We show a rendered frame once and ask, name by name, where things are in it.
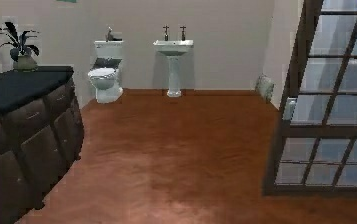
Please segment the white toilet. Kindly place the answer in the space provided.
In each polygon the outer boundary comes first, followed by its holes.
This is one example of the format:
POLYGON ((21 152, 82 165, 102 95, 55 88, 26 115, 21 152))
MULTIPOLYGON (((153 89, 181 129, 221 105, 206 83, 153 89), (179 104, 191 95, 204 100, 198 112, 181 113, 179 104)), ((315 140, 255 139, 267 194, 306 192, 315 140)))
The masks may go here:
POLYGON ((95 41, 97 58, 88 72, 95 88, 96 100, 105 104, 118 100, 123 94, 121 87, 124 41, 95 41))

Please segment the pale grey bin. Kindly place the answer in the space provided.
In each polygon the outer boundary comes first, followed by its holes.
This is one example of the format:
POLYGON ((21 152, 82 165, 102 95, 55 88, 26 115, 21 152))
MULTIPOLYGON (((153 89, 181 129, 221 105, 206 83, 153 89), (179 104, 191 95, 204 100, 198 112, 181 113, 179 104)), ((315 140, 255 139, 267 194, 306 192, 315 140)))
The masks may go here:
POLYGON ((258 92, 266 102, 270 102, 272 99, 274 86, 275 84, 270 77, 261 75, 256 81, 255 91, 258 92))

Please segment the dark framed glass door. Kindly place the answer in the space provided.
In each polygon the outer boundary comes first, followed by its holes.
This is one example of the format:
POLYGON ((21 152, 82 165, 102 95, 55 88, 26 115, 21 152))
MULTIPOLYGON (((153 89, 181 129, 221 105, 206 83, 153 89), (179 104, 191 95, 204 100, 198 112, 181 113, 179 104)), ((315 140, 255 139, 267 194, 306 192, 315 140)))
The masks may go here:
POLYGON ((301 1, 263 192, 357 197, 357 0, 301 1))

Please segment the dark brown cabinet black top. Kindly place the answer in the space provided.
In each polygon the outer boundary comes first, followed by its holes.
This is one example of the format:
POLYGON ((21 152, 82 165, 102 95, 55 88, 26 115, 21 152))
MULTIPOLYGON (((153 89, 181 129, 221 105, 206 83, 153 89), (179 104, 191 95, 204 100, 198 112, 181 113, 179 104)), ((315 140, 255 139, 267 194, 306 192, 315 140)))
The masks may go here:
POLYGON ((14 224, 67 173, 84 127, 70 66, 0 74, 0 224, 14 224))

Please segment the dark house plant in pot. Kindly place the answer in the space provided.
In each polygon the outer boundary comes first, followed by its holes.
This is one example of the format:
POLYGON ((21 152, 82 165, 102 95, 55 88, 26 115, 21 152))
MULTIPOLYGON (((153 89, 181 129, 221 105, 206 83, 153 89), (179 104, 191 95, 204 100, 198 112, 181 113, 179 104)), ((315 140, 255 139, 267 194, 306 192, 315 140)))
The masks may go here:
POLYGON ((27 43, 29 38, 36 38, 38 34, 39 32, 36 30, 24 30, 21 34, 18 34, 16 26, 10 21, 6 21, 4 27, 0 27, 0 35, 6 35, 9 38, 9 41, 2 43, 0 47, 11 46, 9 54, 13 60, 15 71, 29 72, 38 68, 32 54, 38 56, 40 50, 36 45, 27 43))

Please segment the white pedestal sink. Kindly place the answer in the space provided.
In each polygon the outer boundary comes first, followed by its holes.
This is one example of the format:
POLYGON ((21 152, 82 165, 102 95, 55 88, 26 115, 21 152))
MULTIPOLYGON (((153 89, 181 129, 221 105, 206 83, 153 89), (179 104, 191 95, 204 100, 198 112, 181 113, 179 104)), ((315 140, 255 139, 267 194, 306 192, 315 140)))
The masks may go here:
POLYGON ((182 95, 181 82, 179 77, 179 60, 180 57, 190 51, 194 47, 193 40, 187 40, 185 36, 186 26, 181 26, 182 39, 169 39, 169 26, 165 25, 164 39, 155 40, 153 42, 154 49, 164 55, 168 61, 168 89, 166 95, 171 98, 177 98, 182 95))

